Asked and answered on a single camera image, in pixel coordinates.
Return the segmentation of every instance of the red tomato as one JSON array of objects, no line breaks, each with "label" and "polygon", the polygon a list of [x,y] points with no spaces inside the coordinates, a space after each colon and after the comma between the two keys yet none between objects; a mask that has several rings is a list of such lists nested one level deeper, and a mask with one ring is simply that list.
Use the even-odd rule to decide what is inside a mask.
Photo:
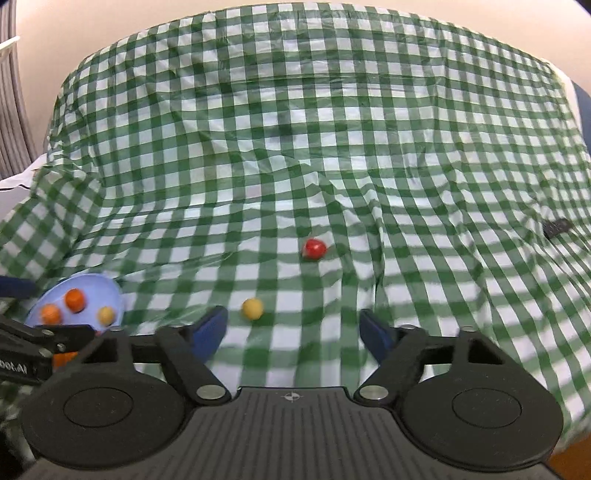
[{"label": "red tomato", "polygon": [[319,260],[326,254],[326,244],[317,238],[309,238],[304,245],[302,254],[311,260]]}]

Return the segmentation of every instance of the light blue plate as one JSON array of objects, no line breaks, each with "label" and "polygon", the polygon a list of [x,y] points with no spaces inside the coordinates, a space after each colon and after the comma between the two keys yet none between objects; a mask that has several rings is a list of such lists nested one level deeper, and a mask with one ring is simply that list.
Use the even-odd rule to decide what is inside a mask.
[{"label": "light blue plate", "polygon": [[[64,303],[64,296],[71,288],[78,288],[86,297],[86,308],[80,313],[72,313]],[[98,273],[74,275],[46,291],[29,312],[25,324],[29,327],[42,325],[40,310],[48,303],[54,303],[61,310],[62,325],[87,324],[97,332],[104,332],[107,329],[96,318],[100,308],[111,307],[114,309],[115,321],[110,327],[121,325],[125,310],[123,296],[117,283]]]}]

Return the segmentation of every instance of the green checkered tablecloth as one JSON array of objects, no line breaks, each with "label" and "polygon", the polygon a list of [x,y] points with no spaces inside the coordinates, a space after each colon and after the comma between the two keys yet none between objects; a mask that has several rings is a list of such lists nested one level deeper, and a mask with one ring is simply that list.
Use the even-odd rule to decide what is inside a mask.
[{"label": "green checkered tablecloth", "polygon": [[[591,164],[546,63],[385,9],[208,12],[86,59],[48,157],[0,226],[0,273],[45,289],[103,272],[132,333],[226,306],[210,365],[231,390],[356,388],[372,307],[432,334],[477,327],[556,396],[564,442],[587,428]],[[560,217],[574,228],[546,240]],[[311,236],[319,262],[300,255]],[[6,428],[25,393],[3,385]]]}]

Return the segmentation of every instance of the black object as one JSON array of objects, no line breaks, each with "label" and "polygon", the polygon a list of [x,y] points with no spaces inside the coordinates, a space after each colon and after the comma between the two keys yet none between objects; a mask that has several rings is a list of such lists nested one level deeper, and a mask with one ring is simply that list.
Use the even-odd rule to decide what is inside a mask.
[{"label": "black object", "polygon": [[[558,404],[487,338],[388,329],[368,310],[360,330],[384,355],[352,399],[342,387],[245,387],[231,399],[178,329],[107,333],[22,409],[39,460],[21,478],[558,478],[543,464]],[[137,358],[160,362],[174,389],[133,371]],[[429,363],[451,367],[418,382]]]},{"label": "black object", "polygon": [[31,328],[0,315],[0,380],[41,384],[51,376],[54,353],[77,352],[94,338],[89,325]]},{"label": "black object", "polygon": [[573,224],[567,218],[559,218],[558,220],[547,220],[544,222],[544,236],[550,240],[556,235],[568,232],[573,227]]}]

